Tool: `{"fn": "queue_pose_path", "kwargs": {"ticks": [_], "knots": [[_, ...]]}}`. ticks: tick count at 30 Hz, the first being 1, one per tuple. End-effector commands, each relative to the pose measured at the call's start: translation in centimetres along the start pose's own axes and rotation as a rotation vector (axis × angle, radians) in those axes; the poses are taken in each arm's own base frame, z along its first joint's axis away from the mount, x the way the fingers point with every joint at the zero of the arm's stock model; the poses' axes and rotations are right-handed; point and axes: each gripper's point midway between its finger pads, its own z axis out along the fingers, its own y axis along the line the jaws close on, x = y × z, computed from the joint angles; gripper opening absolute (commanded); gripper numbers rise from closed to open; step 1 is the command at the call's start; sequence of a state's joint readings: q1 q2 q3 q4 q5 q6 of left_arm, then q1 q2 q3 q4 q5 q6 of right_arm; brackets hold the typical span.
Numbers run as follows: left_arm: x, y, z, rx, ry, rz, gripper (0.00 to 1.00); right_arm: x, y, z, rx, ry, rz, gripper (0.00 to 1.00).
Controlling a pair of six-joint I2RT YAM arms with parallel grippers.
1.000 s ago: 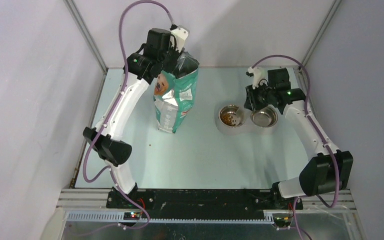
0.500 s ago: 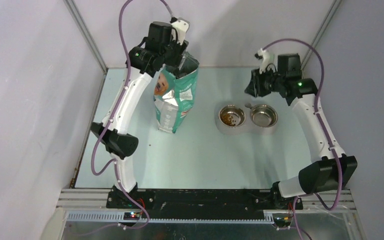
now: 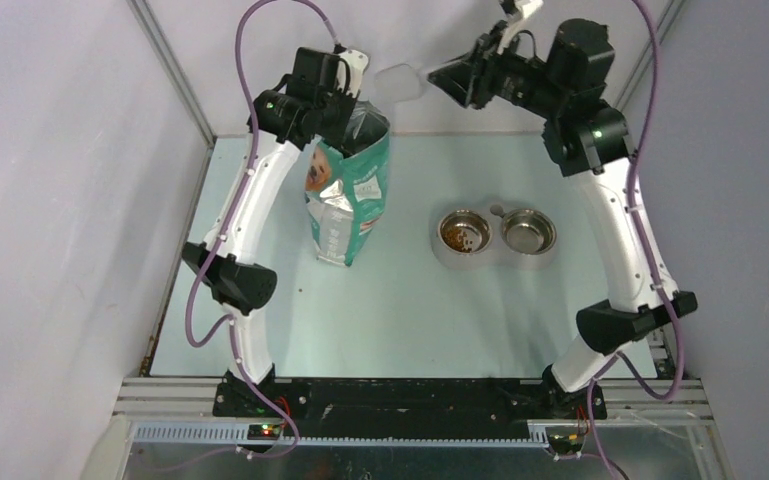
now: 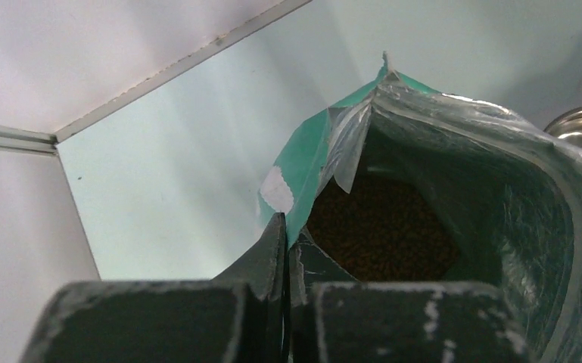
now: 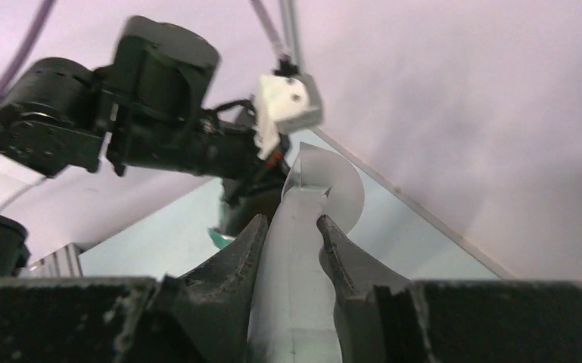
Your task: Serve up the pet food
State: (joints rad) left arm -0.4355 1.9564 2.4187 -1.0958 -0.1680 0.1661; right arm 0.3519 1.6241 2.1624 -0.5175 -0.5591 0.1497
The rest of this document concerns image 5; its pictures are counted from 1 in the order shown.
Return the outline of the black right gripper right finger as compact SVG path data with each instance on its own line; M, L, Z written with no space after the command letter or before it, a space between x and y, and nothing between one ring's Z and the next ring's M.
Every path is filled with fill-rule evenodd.
M316 225L345 362L582 362L581 281L410 280Z

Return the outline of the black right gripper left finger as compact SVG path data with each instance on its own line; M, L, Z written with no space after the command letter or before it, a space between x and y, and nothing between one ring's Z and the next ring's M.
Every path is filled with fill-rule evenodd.
M0 278L0 362L242 362L267 230L178 278Z

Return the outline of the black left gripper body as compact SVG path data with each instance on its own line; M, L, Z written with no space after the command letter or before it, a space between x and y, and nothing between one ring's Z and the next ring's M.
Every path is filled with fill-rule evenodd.
M290 170L290 166L285 161L290 148L290 138L282 135L280 145L266 161L256 159L252 166L247 167L246 175L238 180L224 178L222 201L235 206L242 198L281 187Z

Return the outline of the green pet food bag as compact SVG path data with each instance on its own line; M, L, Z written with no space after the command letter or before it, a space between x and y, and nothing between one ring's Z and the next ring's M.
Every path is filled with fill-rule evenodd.
M214 246L220 250L228 246L258 214L271 222L281 203L281 192L281 188L258 191L234 204L221 199L218 225L207 230Z

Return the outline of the clear plastic scoop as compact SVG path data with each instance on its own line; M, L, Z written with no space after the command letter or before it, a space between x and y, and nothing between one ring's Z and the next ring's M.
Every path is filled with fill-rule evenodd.
M332 317L335 290L319 262L317 221L327 215L348 233L364 204L363 182L349 160L300 143L260 257L248 362L342 360Z

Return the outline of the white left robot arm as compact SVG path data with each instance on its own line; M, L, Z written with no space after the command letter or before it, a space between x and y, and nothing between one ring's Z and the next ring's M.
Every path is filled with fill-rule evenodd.
M290 141L260 157L253 101L203 107L219 62L198 34L143 16L126 21L105 67L36 61L0 100L0 210L70 166L97 172L105 157L117 175L134 166L221 178L222 229L239 234L255 215L247 203L281 190ZM25 266L27 235L0 215L0 277Z

